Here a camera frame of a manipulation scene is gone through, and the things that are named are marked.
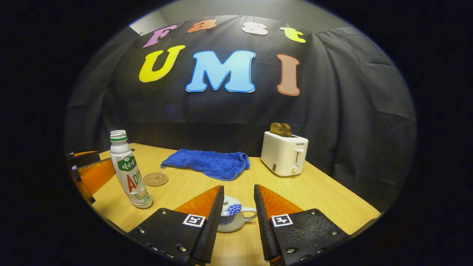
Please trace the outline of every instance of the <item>round coaster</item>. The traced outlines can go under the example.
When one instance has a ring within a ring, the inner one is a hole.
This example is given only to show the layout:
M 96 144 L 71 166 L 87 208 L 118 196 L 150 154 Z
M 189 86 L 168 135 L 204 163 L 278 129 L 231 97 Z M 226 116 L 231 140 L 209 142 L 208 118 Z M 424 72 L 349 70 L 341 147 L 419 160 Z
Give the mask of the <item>round coaster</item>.
M 151 173 L 145 175 L 143 180 L 148 186 L 162 186 L 167 183 L 169 178 L 167 178 L 167 175 L 163 173 Z

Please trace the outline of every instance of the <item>green label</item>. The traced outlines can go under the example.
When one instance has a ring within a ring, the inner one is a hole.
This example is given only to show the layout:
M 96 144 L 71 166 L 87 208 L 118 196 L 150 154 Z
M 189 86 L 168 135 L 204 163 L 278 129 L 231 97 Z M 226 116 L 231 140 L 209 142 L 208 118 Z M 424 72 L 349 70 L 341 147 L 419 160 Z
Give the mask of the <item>green label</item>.
M 135 156 L 127 156 L 123 158 L 123 160 L 118 161 L 117 164 L 118 164 L 118 169 L 122 171 L 130 172 L 136 166 Z

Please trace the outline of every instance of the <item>white toaster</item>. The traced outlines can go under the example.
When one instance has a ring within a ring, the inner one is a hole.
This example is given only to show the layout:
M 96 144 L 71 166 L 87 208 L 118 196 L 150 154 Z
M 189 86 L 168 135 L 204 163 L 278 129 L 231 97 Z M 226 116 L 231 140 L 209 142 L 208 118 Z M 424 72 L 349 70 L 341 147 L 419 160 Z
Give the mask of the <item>white toaster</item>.
M 306 160 L 309 140 L 296 135 L 281 137 L 264 133 L 261 161 L 281 177 L 300 174 Z

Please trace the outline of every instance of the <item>light blue letter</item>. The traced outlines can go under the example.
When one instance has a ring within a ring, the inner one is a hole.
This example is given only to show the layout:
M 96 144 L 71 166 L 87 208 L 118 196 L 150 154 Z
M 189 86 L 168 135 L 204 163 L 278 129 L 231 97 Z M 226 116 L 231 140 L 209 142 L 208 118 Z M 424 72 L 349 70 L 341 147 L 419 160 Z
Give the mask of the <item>light blue letter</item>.
M 210 85 L 218 89 L 225 77 L 230 74 L 230 81 L 225 84 L 225 89 L 236 92 L 252 92 L 254 84 L 251 83 L 251 59 L 256 54 L 251 51 L 235 51 L 225 63 L 221 63 L 213 51 L 195 53 L 196 59 L 192 81 L 185 86 L 189 92 L 204 91 L 207 84 L 204 83 L 204 75 L 207 73 Z

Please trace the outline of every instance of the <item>wooden table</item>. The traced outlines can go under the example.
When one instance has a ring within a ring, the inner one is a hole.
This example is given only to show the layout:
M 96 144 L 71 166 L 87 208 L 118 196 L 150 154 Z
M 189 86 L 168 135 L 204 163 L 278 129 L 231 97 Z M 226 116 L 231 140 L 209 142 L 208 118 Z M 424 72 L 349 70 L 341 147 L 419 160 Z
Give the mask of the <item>wooden table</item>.
M 189 169 L 161 169 L 161 162 L 175 150 L 137 143 L 131 143 L 130 147 L 135 149 L 133 154 L 143 177 L 152 172 L 161 172 L 169 177 L 169 181 L 163 186 L 146 187 L 154 203 L 144 210 L 134 207 L 128 201 L 116 177 L 94 194 L 96 202 L 92 207 L 126 232 L 138 226 L 157 209 L 164 207 L 173 210 L 217 185 L 224 185 L 225 195 L 238 199 L 242 206 L 253 208 L 254 185 L 263 185 L 303 210 L 319 209 L 347 234 L 354 233 L 380 215 L 374 207 L 308 162 L 305 162 L 300 175 L 279 177 L 259 157 L 250 157 L 251 167 L 248 170 L 244 170 L 233 181 L 221 181 Z M 110 151 L 100 154 L 100 159 L 109 157 Z M 217 232 L 209 265 L 269 265 L 263 258 L 258 220 L 247 222 L 235 232 Z

